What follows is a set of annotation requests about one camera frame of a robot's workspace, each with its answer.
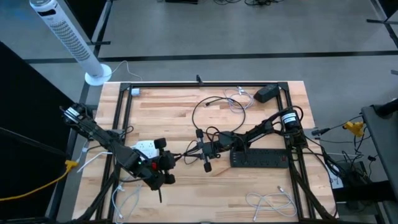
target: white power adapter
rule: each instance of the white power adapter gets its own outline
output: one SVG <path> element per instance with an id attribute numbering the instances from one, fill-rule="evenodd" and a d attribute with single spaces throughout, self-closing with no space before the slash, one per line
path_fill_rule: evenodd
<path id="1" fill-rule="evenodd" d="M 139 88 L 131 89 L 130 93 L 132 96 L 139 96 L 140 95 Z"/>
<path id="2" fill-rule="evenodd" d="M 149 159 L 159 156 L 159 150 L 155 148 L 155 144 L 152 140 L 138 141 L 135 145 L 131 146 L 131 148 L 140 150 Z"/>

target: black power strip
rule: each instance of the black power strip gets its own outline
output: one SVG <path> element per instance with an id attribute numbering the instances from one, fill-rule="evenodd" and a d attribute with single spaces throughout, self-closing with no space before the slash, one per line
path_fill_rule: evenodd
<path id="1" fill-rule="evenodd" d="M 288 168 L 286 149 L 248 149 L 247 159 L 243 151 L 231 151 L 231 167 Z"/>

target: black wall panel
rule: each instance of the black wall panel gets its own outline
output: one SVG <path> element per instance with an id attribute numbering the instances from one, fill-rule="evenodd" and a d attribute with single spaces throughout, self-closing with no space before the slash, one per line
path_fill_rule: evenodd
<path id="1" fill-rule="evenodd" d="M 379 0 L 386 16 L 390 18 L 398 9 L 398 0 Z"/>
<path id="2" fill-rule="evenodd" d="M 73 102 L 0 42 L 0 127 L 62 151 L 70 128 L 59 106 Z M 0 198 L 24 194 L 63 174 L 65 158 L 0 134 Z M 0 202 L 0 220 L 43 217 L 55 185 Z"/>
<path id="3" fill-rule="evenodd" d="M 88 38 L 93 38 L 106 0 L 65 0 Z"/>

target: white cable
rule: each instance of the white cable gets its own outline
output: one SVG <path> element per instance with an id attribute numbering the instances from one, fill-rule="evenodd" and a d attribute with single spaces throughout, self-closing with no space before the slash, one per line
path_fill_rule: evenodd
<path id="1" fill-rule="evenodd" d="M 256 212 L 255 212 L 255 214 L 254 214 L 254 216 L 253 216 L 253 221 L 256 221 L 257 213 L 259 212 L 259 210 L 275 211 L 275 212 L 277 212 L 277 213 L 279 213 L 279 214 L 281 214 L 281 215 L 283 215 L 283 216 L 285 216 L 285 217 L 294 217 L 294 216 L 296 216 L 296 214 L 297 214 L 297 208 L 296 208 L 296 205 L 294 204 L 294 201 L 292 200 L 292 197 L 291 197 L 288 193 L 286 193 L 281 187 L 278 186 L 278 189 L 279 189 L 280 193 L 274 193 L 274 194 L 268 194 L 268 195 L 261 196 L 261 195 L 259 195 L 259 194 L 257 194 L 257 193 L 250 192 L 250 193 L 248 193 L 248 194 L 246 195 L 246 202 L 248 203 L 248 205 L 250 205 L 250 206 L 256 208 Z M 251 203 L 248 201 L 248 196 L 251 196 L 251 195 L 257 196 L 257 197 L 260 198 L 259 203 L 258 203 L 257 205 L 251 204 Z M 271 196 L 286 196 L 286 197 L 289 199 L 289 202 L 286 203 L 285 205 L 281 205 L 281 206 L 279 206 L 279 207 L 275 207 L 275 206 L 273 206 L 273 205 L 270 203 L 270 201 L 268 201 L 268 199 L 267 199 L 268 197 L 271 197 Z M 269 207 L 262 207 L 262 206 L 261 206 L 261 202 L 263 202 L 263 201 L 267 202 L 267 204 L 269 205 Z M 293 213 L 292 215 L 289 215 L 289 214 L 286 214 L 286 213 L 283 213 L 283 212 L 279 211 L 281 208 L 286 208 L 286 207 L 288 207 L 290 204 L 292 204 L 293 207 L 294 207 L 294 213 Z"/>
<path id="2" fill-rule="evenodd" d="M 100 153 L 98 153 L 95 157 L 91 158 L 84 165 L 82 165 L 82 167 L 77 172 L 81 172 L 89 163 L 93 162 L 96 158 L 98 158 L 98 156 L 103 155 L 103 154 L 111 155 L 112 152 L 100 152 Z"/>
<path id="3" fill-rule="evenodd" d="M 80 156 L 79 156 L 79 158 L 77 158 L 77 160 L 76 160 L 77 163 L 80 162 L 80 159 L 81 159 L 81 156 L 83 155 L 83 153 L 86 153 L 86 152 L 87 152 L 88 146 L 89 146 L 89 144 L 88 144 L 88 139 L 86 139 L 85 143 L 83 144 L 83 148 L 81 149 Z"/>
<path id="4" fill-rule="evenodd" d="M 238 93 L 234 93 L 234 94 L 232 94 L 230 96 L 227 96 L 226 92 L 228 90 L 237 91 Z M 236 95 L 244 95 L 244 96 L 248 96 L 250 98 L 249 103 L 246 106 L 243 106 L 244 110 L 248 109 L 249 107 L 251 107 L 254 104 L 253 96 L 250 93 L 244 91 L 242 89 L 242 87 L 238 86 L 236 89 L 231 89 L 231 88 L 224 89 L 224 96 L 226 98 L 232 98 L 233 96 L 236 96 Z M 228 104 L 229 104 L 229 109 L 232 112 L 234 112 L 234 113 L 242 113 L 243 112 L 242 108 L 240 106 L 236 106 L 232 100 L 228 100 Z"/>
<path id="5" fill-rule="evenodd" d="M 130 72 L 130 69 L 129 69 L 129 62 L 126 61 L 126 60 L 120 62 L 120 64 L 112 71 L 111 74 L 113 74 L 114 72 L 116 72 L 116 70 L 120 67 L 120 65 L 121 65 L 123 62 L 125 62 L 125 63 L 127 64 L 127 72 L 128 72 L 130 75 L 134 75 L 135 77 L 139 78 L 139 79 L 142 81 L 142 77 L 141 77 L 141 76 L 136 75 L 136 74 Z"/>
<path id="6" fill-rule="evenodd" d="M 124 189 L 122 188 L 122 186 L 123 186 L 123 182 L 121 182 L 121 183 L 118 185 L 118 187 L 116 187 L 116 189 L 115 189 L 115 190 L 113 191 L 113 193 L 112 193 L 112 204 L 113 204 L 113 207 L 114 207 L 114 209 L 116 210 L 116 212 L 117 212 L 117 214 L 118 214 L 117 217 L 115 218 L 115 223 L 116 223 L 116 224 L 123 224 L 123 222 L 118 222 L 118 218 L 124 219 L 124 216 L 123 216 L 122 213 L 121 213 L 121 210 L 122 210 L 122 208 L 123 208 L 123 205 L 124 205 L 124 204 L 127 202 L 127 200 L 129 200 L 132 196 L 134 196 L 135 194 L 137 194 L 136 202 L 135 202 L 134 206 L 131 208 L 131 210 L 130 210 L 130 212 L 129 212 L 129 215 L 128 215 L 127 217 L 130 217 L 130 216 L 131 216 L 132 211 L 134 211 L 134 209 L 136 208 L 136 206 L 137 206 L 137 204 L 138 204 L 138 201 L 139 201 L 139 192 L 140 192 L 140 190 L 141 190 L 142 184 L 137 185 L 137 189 L 134 190 L 129 196 L 127 196 L 127 197 L 124 199 L 124 201 L 122 202 L 122 204 L 120 205 L 120 207 L 117 207 L 117 206 L 116 206 L 116 203 L 115 203 L 115 201 L 114 201 L 114 195 L 115 195 L 115 193 L 116 193 L 118 190 L 124 191 Z"/>

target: power strip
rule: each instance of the power strip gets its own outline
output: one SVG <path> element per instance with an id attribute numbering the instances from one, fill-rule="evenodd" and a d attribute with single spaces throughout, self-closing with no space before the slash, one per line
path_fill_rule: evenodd
<path id="1" fill-rule="evenodd" d="M 155 148 L 155 144 L 152 140 L 138 141 L 135 145 L 131 146 L 131 148 L 140 150 L 149 159 L 159 156 L 159 150 Z"/>
<path id="2" fill-rule="evenodd" d="M 232 150 L 229 154 L 231 167 L 263 167 L 288 168 L 289 160 L 286 149 L 248 149 L 245 156 L 243 151 Z"/>

